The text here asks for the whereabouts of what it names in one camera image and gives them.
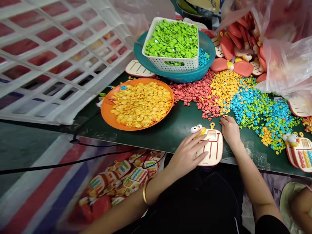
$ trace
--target toy keyboard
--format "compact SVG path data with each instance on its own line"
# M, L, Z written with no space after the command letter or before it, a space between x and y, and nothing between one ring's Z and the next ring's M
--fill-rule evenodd
M211 129L206 130L207 136L202 140L209 139L209 142L196 152L196 156L201 155L203 152L209 151L206 157L198 164L199 166L214 166L217 165L223 154L223 136L219 130L214 129L214 123L210 124Z
M312 172L312 142L305 137L299 138L297 147L286 145L290 163L304 172Z

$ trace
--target googly eye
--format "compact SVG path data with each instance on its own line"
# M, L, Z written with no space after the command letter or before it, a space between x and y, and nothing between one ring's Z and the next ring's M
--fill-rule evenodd
M198 131L198 127L197 126L194 126L191 128L191 133L195 133Z

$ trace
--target white plastic basket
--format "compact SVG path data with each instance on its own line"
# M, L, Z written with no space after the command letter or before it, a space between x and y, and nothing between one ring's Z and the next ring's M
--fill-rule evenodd
M6 120L70 125L134 58L109 0L3 0L0 37Z
M179 72L189 72L198 69L198 56L199 56L199 46L197 48L197 57L196 58L164 58L164 57L157 57L157 56L148 56L145 54L145 46L149 40L153 38L152 34L155 32L155 27L158 25L159 22L161 22L163 19L167 20L168 22L177 22L176 20L172 19L166 19L162 17L155 17L152 21L152 24L149 28L149 32L147 33L144 46L142 49L142 54L146 56L152 64L158 68L161 71L164 72L174 72L174 73L179 73ZM198 39L198 28L197 28L197 44L199 45L199 39ZM170 62L183 62L184 66L169 66L165 64L166 61Z

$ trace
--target cartoon bird face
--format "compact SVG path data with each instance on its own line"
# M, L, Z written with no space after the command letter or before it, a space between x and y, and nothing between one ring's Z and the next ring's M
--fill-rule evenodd
M291 134L289 137L288 137L288 141L290 143L295 143L296 142L296 139L298 138L298 136L296 134Z
M201 133L200 133L197 137L202 136L202 135L205 134L206 128L203 127L201 124L199 124L199 125L194 126L194 127L191 128L191 133L196 133L196 132L198 132L198 131L201 131Z
M288 137L290 136L289 133L286 133L285 135L282 136L283 141L287 141Z

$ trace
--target floor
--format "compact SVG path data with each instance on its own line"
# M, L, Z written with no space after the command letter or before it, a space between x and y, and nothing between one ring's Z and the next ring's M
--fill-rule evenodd
M0 123L0 170L31 166L56 140L59 133ZM23 173L0 176L0 197Z

